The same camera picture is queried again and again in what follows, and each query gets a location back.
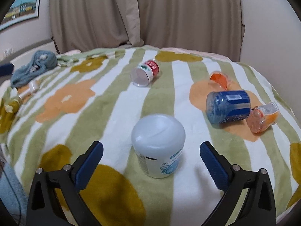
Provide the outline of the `orange clear cup near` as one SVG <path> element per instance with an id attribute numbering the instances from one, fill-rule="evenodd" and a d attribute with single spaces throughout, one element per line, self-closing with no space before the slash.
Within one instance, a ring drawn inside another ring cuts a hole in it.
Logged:
<path id="1" fill-rule="evenodd" d="M 278 105 L 275 102 L 270 102 L 251 109 L 246 123 L 252 133 L 258 134 L 264 132 L 271 125 L 276 124 L 279 114 Z"/>

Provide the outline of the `orange clear cup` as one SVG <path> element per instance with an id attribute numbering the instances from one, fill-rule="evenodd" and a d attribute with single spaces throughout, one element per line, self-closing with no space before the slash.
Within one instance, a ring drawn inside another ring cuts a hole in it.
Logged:
<path id="1" fill-rule="evenodd" d="M 221 71 L 213 71 L 210 74 L 210 80 L 219 84 L 224 91 L 227 91 L 229 86 L 231 85 L 232 80 Z"/>
<path id="2" fill-rule="evenodd" d="M 276 124 L 279 114 L 278 105 L 275 102 L 270 102 L 251 109 L 246 123 L 252 133 L 258 134 L 264 132 L 271 125 Z"/>

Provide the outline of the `blue plastic cup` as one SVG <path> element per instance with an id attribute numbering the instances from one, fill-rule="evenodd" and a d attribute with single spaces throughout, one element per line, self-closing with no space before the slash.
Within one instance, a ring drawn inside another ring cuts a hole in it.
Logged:
<path id="1" fill-rule="evenodd" d="M 251 100 L 244 90 L 210 92 L 206 98 L 206 115 L 211 124 L 223 124 L 248 118 Z"/>

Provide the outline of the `white translucent plastic cup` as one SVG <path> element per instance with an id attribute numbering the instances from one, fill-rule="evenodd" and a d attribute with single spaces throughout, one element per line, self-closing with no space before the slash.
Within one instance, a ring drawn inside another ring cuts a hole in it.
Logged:
<path id="1" fill-rule="evenodd" d="M 173 116 L 151 114 L 135 124 L 131 140 L 142 171 L 152 178 L 161 179 L 176 171 L 186 133 Z"/>

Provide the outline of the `orange clear cup far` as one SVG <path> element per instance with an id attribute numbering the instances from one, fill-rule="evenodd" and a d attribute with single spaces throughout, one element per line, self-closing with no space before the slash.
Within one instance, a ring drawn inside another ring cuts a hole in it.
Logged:
<path id="1" fill-rule="evenodd" d="M 210 80 L 219 84 L 224 91 L 227 91 L 229 86 L 231 85 L 232 80 L 221 71 L 213 71 L 210 74 Z"/>

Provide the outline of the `white small bottle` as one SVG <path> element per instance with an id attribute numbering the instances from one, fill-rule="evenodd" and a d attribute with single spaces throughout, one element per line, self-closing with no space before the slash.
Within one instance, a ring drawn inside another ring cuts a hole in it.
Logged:
<path id="1" fill-rule="evenodd" d="M 19 97 L 24 100 L 27 96 L 35 94 L 40 89 L 39 83 L 37 80 L 32 80 L 28 84 L 28 89 L 19 94 Z"/>

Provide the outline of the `dark blue object at left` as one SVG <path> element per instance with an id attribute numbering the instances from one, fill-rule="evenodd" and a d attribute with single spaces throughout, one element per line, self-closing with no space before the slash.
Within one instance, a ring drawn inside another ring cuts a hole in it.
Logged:
<path id="1" fill-rule="evenodd" d="M 14 65 L 12 63 L 5 63 L 0 65 L 0 77 L 9 76 L 13 73 Z"/>

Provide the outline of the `green striped floral blanket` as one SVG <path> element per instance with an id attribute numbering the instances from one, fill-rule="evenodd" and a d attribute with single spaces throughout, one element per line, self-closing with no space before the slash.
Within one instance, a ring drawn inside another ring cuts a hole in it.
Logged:
<path id="1" fill-rule="evenodd" d="M 131 70 L 151 59 L 159 74 L 135 86 Z M 199 155 L 209 141 L 230 163 L 268 171 L 278 215 L 300 198 L 300 125 L 251 66 L 151 47 L 98 49 L 59 62 L 68 66 L 41 75 L 39 91 L 1 122 L 4 156 L 25 193 L 38 167 L 61 169 L 98 140 L 104 155 L 81 196 L 101 224 L 201 225 L 222 196 Z M 277 123 L 259 136 L 244 121 L 210 125 L 204 111 L 207 94 L 218 89 L 209 82 L 213 71 L 247 91 L 252 106 L 275 102 Z M 131 145 L 134 125 L 154 113 L 175 117 L 186 132 L 178 169 L 163 179 L 143 173 Z"/>

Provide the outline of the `blue grey towel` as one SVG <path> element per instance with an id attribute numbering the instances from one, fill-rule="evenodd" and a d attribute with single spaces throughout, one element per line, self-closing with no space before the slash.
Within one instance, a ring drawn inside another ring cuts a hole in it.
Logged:
<path id="1" fill-rule="evenodd" d="M 12 88 L 25 86 L 39 75 L 53 70 L 57 64 L 58 59 L 55 53 L 48 50 L 38 50 L 27 65 L 14 71 L 10 78 L 10 85 Z"/>

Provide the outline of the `beige curtain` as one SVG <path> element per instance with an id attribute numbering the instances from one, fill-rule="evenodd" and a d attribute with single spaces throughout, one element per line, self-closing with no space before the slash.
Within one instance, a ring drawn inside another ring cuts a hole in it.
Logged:
<path id="1" fill-rule="evenodd" d="M 61 53 L 127 44 L 240 59 L 240 0 L 49 0 L 49 16 Z"/>

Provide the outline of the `framed landscape picture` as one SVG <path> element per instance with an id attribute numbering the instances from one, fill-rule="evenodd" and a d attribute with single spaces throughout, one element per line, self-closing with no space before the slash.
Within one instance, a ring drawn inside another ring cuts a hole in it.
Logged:
<path id="1" fill-rule="evenodd" d="M 40 0 L 15 0 L 1 22 L 1 31 L 39 17 Z"/>

